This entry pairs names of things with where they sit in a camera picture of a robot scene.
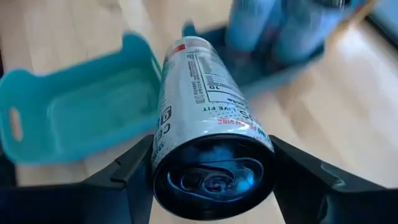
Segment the wooden table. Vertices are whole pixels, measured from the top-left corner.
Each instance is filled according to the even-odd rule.
[[[38,74],[121,46],[125,30],[140,32],[161,62],[180,29],[225,22],[231,0],[0,0],[5,70]],[[251,98],[264,129],[303,150],[386,187],[398,186],[398,60],[366,24],[352,28],[325,58],[289,85]],[[17,166],[20,185],[77,182],[94,174],[141,136],[84,161]],[[222,223],[283,223],[273,195]],[[154,203],[152,223],[190,223]]]

